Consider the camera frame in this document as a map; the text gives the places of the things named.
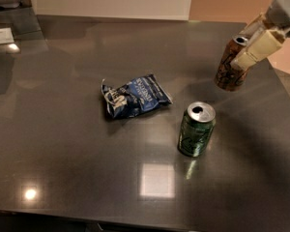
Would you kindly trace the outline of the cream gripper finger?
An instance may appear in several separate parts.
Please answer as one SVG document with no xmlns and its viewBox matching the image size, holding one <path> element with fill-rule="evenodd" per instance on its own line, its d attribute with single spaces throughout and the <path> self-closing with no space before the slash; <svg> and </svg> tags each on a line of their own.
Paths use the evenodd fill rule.
<svg viewBox="0 0 290 232">
<path fill-rule="evenodd" d="M 271 23 L 268 21 L 266 15 L 260 14 L 240 32 L 240 35 L 247 38 L 256 38 L 268 30 L 270 26 Z"/>
<path fill-rule="evenodd" d="M 258 29 L 245 46 L 231 61 L 230 66 L 239 71 L 247 71 L 282 48 L 284 31 L 278 28 Z"/>
</svg>

